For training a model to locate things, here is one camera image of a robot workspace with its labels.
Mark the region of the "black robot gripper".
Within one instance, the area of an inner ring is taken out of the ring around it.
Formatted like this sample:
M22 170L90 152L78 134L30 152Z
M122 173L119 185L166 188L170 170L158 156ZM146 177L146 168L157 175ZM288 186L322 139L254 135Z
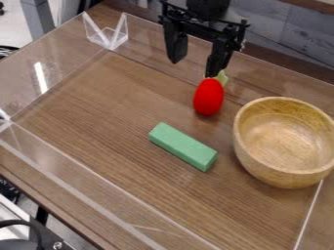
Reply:
M215 77L227 67L233 52L245 47L249 19L233 10L231 0L185 0L185 7L173 0L159 2L169 60L178 63L186 57L190 35L214 41L205 76Z

